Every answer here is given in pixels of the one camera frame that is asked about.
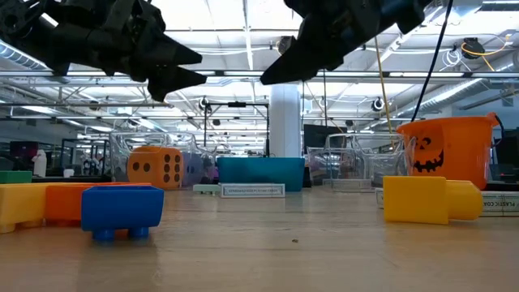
blue toy block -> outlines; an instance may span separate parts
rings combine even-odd
[[[81,228],[95,240],[114,239],[128,229],[130,238],[147,238],[161,222],[164,191],[151,186],[91,187],[81,200]]]

orange pumpkin bucket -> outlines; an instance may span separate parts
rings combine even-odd
[[[500,124],[495,113],[490,113],[411,122],[397,132],[406,140],[416,137],[413,176],[468,180],[482,190],[487,185],[492,128]]]

blue plastic block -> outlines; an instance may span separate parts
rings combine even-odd
[[[83,192],[81,228],[95,240],[112,240],[114,231],[128,229],[130,238],[147,238],[158,226],[164,191],[151,186],[92,187]]]
[[[285,191],[301,191],[304,158],[220,157],[220,183],[284,183]]]

white bottle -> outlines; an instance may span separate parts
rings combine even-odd
[[[32,172],[32,175],[44,178],[45,173],[47,172],[47,156],[45,155],[45,151],[38,150],[35,157],[32,158],[32,162],[34,162],[34,171]]]

table surface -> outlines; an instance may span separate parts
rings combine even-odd
[[[148,241],[0,235],[1,291],[518,291],[519,218],[385,223],[373,194],[169,192]]]

